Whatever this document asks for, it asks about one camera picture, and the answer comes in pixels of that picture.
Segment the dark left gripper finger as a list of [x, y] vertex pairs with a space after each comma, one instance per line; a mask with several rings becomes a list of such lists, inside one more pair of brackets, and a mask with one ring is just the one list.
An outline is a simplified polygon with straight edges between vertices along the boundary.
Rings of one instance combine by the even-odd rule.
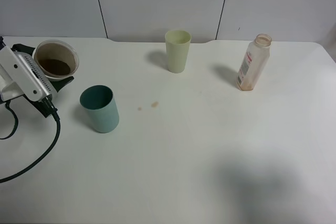
[[29, 54], [30, 56], [33, 55], [34, 50], [35, 50], [34, 47], [26, 46], [23, 44], [14, 44], [12, 46], [12, 51], [24, 52], [26, 54]]
[[62, 80], [51, 80], [52, 86], [55, 88], [57, 92], [59, 92], [62, 88], [64, 88], [66, 85], [71, 83], [74, 80], [73, 76], [64, 78]]

